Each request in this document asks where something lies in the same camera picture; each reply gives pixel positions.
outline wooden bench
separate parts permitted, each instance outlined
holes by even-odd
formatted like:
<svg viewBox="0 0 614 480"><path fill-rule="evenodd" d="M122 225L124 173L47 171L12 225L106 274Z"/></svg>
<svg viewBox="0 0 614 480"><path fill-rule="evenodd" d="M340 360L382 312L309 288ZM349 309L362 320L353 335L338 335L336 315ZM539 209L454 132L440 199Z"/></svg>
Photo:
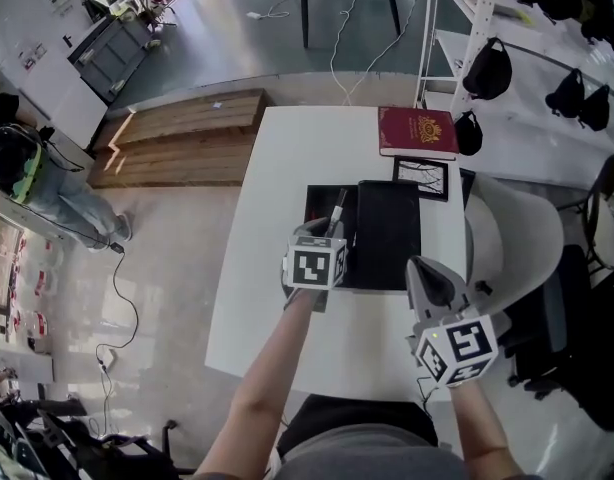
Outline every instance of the wooden bench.
<svg viewBox="0 0 614 480"><path fill-rule="evenodd" d="M186 100L107 123L94 188L241 185L268 98L263 90Z"/></svg>

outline person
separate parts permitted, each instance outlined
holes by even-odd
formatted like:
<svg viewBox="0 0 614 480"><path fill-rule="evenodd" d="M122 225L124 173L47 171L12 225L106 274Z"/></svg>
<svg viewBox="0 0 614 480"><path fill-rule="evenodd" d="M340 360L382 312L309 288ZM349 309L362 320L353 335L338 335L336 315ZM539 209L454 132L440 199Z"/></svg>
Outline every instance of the person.
<svg viewBox="0 0 614 480"><path fill-rule="evenodd" d="M8 379L17 378L16 372L5 368L0 372L0 383ZM58 400L21 400L16 401L17 394L13 393L0 400L0 412L13 426L15 423L21 427L27 426L38 417L38 410L46 411L54 416L86 416L87 411L80 400L70 398L66 401Z"/></svg>
<svg viewBox="0 0 614 480"><path fill-rule="evenodd" d="M263 478L307 336L317 291L302 290L280 317L236 390L197 480ZM275 478L527 480L477 381L451 390L464 461L437 448L414 403L310 395L278 442Z"/></svg>
<svg viewBox="0 0 614 480"><path fill-rule="evenodd" d="M0 93L0 126L11 123L34 129L38 125L32 114L20 108L18 96ZM53 131L45 127L38 133L45 141ZM132 238L129 215L116 215L104 198L94 194L70 169L54 161L43 166L25 205L57 224L92 252Z"/></svg>

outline white chair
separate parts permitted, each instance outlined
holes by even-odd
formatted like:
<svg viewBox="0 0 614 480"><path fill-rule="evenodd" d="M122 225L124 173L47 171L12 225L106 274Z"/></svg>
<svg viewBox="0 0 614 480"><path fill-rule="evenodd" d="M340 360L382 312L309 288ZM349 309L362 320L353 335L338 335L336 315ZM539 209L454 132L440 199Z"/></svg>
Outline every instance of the white chair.
<svg viewBox="0 0 614 480"><path fill-rule="evenodd" d="M481 314L493 316L538 288L556 270L564 246L563 226L558 211L546 199L506 187L483 174L476 174L470 201L474 196L491 211L500 234L497 237L495 233L488 233L489 237L483 237L473 228L475 223L470 222L469 212L466 213L470 228L467 240L471 240L467 246L467 271L473 273L468 284L474 286L478 281L485 281L491 288L489 295L476 292L474 303ZM486 221L486 218L477 219L481 223ZM493 273L491 279L474 278L487 268L477 268L472 264L473 258L487 261L478 251L493 249L483 240L502 243L502 261L490 258L490 261L502 264L501 270Z"/></svg>

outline gold emblem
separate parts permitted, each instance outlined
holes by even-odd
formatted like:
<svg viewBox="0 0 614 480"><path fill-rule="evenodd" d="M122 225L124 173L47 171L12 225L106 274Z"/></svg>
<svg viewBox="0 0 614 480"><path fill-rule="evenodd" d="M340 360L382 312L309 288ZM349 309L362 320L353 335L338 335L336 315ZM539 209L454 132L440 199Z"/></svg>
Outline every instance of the gold emblem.
<svg viewBox="0 0 614 480"><path fill-rule="evenodd" d="M441 132L442 128L436 123L435 119L431 119L430 117L421 117L418 119L418 133L420 134L421 142L438 142Z"/></svg>

